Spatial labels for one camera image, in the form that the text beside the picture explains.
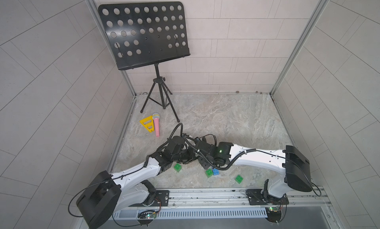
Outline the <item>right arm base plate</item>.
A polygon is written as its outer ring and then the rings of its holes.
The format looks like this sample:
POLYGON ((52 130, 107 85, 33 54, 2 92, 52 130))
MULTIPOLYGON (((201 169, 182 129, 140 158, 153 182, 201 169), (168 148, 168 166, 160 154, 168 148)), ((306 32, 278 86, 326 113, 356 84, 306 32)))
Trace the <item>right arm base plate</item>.
POLYGON ((284 194, 281 198, 271 196, 264 189, 247 189, 246 196, 250 205, 288 205, 289 200, 284 194))

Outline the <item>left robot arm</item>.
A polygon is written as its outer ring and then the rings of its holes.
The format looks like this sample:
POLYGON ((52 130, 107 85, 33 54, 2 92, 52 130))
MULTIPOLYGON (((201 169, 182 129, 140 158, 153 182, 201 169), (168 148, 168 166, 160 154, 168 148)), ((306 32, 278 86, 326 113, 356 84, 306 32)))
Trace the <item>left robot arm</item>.
POLYGON ((197 140, 183 132, 178 136, 172 133, 145 162, 118 173, 102 171, 74 196, 79 217, 90 229, 98 229, 115 211, 133 204, 151 204, 156 189, 149 179, 164 173, 174 163, 184 165, 195 161, 197 140))

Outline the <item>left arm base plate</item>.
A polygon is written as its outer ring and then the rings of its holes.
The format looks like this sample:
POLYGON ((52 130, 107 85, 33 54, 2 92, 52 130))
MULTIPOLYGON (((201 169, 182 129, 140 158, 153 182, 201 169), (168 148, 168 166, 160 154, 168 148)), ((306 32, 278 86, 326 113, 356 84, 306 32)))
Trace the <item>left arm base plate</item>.
POLYGON ((142 203, 144 206, 168 206, 169 201, 169 190, 156 190, 155 192, 150 192, 147 199, 142 203))

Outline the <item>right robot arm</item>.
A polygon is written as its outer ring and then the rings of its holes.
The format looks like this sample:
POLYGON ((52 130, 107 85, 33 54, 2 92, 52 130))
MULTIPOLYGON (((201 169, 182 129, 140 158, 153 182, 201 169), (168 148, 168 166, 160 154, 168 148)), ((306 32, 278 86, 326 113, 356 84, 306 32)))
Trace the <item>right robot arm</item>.
POLYGON ((215 146, 186 134, 183 139, 195 156, 219 171, 227 171, 233 165, 246 165, 277 172, 275 178, 265 181, 260 192, 248 194, 266 204, 288 204, 286 194, 291 190, 322 194, 311 180, 309 160, 292 145, 280 150, 263 150, 227 142, 215 146))

